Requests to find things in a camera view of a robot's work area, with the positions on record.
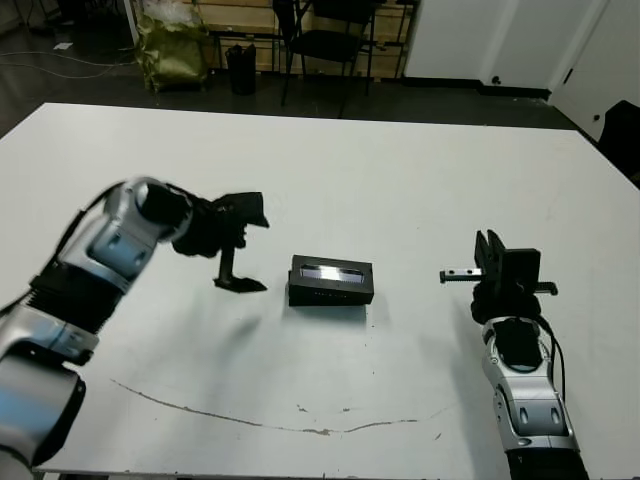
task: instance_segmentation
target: robotic arm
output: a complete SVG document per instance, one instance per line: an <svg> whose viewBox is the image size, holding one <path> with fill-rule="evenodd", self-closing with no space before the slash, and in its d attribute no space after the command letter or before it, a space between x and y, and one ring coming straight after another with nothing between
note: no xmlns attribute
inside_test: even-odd
<svg viewBox="0 0 640 480"><path fill-rule="evenodd" d="M105 200L101 215L75 229ZM156 245L183 255L222 251L218 287L265 290L233 276L247 224L268 227L262 194L208 201L151 178L114 185L81 210L30 289L0 311L0 472L30 479L30 467L62 447L85 384L64 362L84 365L97 334L147 265Z"/></svg>
<svg viewBox="0 0 640 480"><path fill-rule="evenodd" d="M482 368L494 388L493 408L513 480L587 480L580 450L564 404L564 359L536 293L558 294L551 282L538 282L540 252L506 249L491 230L476 237L477 268L443 270L440 281L479 282L471 313L484 326ZM551 340L547 346L544 330ZM562 390L553 384L556 349Z"/></svg>

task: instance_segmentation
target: black cord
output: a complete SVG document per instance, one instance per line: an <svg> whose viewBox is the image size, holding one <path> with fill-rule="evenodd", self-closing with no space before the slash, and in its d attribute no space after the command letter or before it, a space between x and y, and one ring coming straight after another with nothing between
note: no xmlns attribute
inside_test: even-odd
<svg viewBox="0 0 640 480"><path fill-rule="evenodd" d="M62 252L64 247L67 245L67 242L69 241L71 236L74 234L74 232L77 230L78 225L80 224L82 219L86 216L86 214L90 210L92 210L96 205L98 205L102 200L104 200L111 192L113 192L116 188L120 187L121 185L122 185L122 182L116 183L115 185L111 185L109 188L103 190L96 198L94 198L89 205L87 205L85 208L78 211L74 219L71 221L69 226L66 228L66 230L62 234L62 237L60 237L60 241L58 242L58 245L56 246L56 249L54 250L53 255L51 255L51 258L49 258L49 260L45 264L45 267L44 267L45 269L53 265L53 263L58 259L58 255L60 254L60 252ZM2 309L0 309L0 318L4 317L9 312L11 312L11 310L13 310L13 308L16 305L18 305L22 300L24 300L27 297L27 295L29 295L30 292L31 290L27 290L18 298L16 298L12 302L2 307Z"/></svg>
<svg viewBox="0 0 640 480"><path fill-rule="evenodd" d="M29 7L29 14L27 15L27 20L25 21L25 23L27 24L27 27L31 27L31 25L29 25L29 20L31 20L31 14L33 13L33 2L34 0L31 0L31 6Z"/></svg>
<svg viewBox="0 0 640 480"><path fill-rule="evenodd" d="M538 315L537 318L534 319L534 321L537 322L538 325L540 325L540 328L542 328L547 333L547 335L549 335L549 337L551 338L551 381L553 381L553 367L555 365L556 350L560 354L560 376L562 379L562 400L564 401L566 398L566 377L565 377L565 369L564 369L564 353L562 352L562 347L560 346L560 343L556 339L556 336L553 333L553 330L551 329L551 325L549 325L549 322L547 322L547 320L542 315Z"/></svg>

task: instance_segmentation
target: cable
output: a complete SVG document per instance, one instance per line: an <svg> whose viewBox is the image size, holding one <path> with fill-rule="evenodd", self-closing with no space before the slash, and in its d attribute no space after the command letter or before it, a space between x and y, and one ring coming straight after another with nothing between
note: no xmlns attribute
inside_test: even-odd
<svg viewBox="0 0 640 480"><path fill-rule="evenodd" d="M62 237L60 237L60 240L58 241L58 245L56 246L56 249L54 250L53 255L51 255L51 258L49 258L49 260L45 264L44 269L53 265L53 263L58 259L58 255L60 255L60 252L62 252L64 247L67 245L67 242L69 241L71 236L74 234L74 232L78 228L78 225L80 225L80 222L85 217L85 215L91 209L95 208L96 205L98 205L102 200L107 198L107 196L109 196L111 192L113 192L116 188L120 187L121 185L122 185L122 182L111 185L109 188L103 190L96 198L94 198L89 205L87 205L85 208L78 211L78 213L73 218L69 226L65 229L64 233L62 234ZM16 298L12 302L2 307L0 309L0 318L4 317L6 314L11 312L13 307L18 305L22 300L24 300L27 297L27 295L29 295L29 293L31 293L31 289L27 290L18 298Z"/></svg>
<svg viewBox="0 0 640 480"><path fill-rule="evenodd" d="M42 67L36 67L35 65L29 65L28 63L0 63L0 67L28 67L28 68L35 68L36 70L40 70L42 72L48 73L49 75L55 75L56 77L60 77L60 78L68 78L71 80L85 80L88 78L98 78L101 77L103 75L105 75L106 73L108 73L109 71L111 71L112 69L114 69L115 67L119 67L122 65L134 65L136 62L131 62L131 63L119 63L118 65L112 65L109 68L107 68L106 70L103 70L102 72L98 73L97 75L85 75L85 76L71 76L71 75L63 75L61 73L56 73L56 72L52 72L51 70L47 70L46 68L42 68Z"/></svg>
<svg viewBox="0 0 640 480"><path fill-rule="evenodd" d="M547 333L547 335L549 335L549 337L551 338L551 371L552 372L553 372L553 367L555 365L556 349L560 354L560 376L562 379L562 400L564 401L566 398L566 379L565 379L565 369L564 369L564 353L562 352L562 347L560 346L560 343L556 339L556 336L553 333L553 330L551 329L551 325L549 325L549 322L547 322L547 320L542 315L538 315L537 318L533 320L536 321L538 325L540 325L540 328L542 328Z"/></svg>
<svg viewBox="0 0 640 480"><path fill-rule="evenodd" d="M118 67L120 65L131 65L131 63L95 63L88 62L86 60L80 60L79 58L67 57L66 55L60 55L58 53L50 52L7 52L0 53L0 57L11 57L14 55L49 55L50 57L64 58L65 60L72 60L74 62L85 63L87 65L94 65L96 67Z"/></svg>

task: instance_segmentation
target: plastic bag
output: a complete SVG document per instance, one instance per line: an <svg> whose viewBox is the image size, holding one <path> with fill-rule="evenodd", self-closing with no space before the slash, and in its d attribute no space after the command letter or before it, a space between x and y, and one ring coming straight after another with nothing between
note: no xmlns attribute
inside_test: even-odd
<svg viewBox="0 0 640 480"><path fill-rule="evenodd" d="M138 15L136 59L147 89L204 87L209 68L202 53L207 28L195 10L172 0L145 0Z"/></svg>
<svg viewBox="0 0 640 480"><path fill-rule="evenodd" d="M200 17L193 8L174 0L144 0L144 13L164 23L184 23L197 25Z"/></svg>

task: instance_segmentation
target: black baseboard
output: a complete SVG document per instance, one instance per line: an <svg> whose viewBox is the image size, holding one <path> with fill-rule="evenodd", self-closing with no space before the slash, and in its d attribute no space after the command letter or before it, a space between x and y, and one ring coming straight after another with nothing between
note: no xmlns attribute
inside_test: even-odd
<svg viewBox="0 0 640 480"><path fill-rule="evenodd" d="M408 87L473 88L480 95L500 97L542 98L547 100L551 92L544 88L495 87L483 85L480 80L465 78L416 78L403 77L402 84Z"/></svg>
<svg viewBox="0 0 640 480"><path fill-rule="evenodd" d="M541 98L548 100L551 92L546 88L494 87L482 85L478 88L480 95L497 97Z"/></svg>
<svg viewBox="0 0 640 480"><path fill-rule="evenodd" d="M402 84L407 87L431 87L431 88L480 88L480 80L466 78L417 78L402 77Z"/></svg>

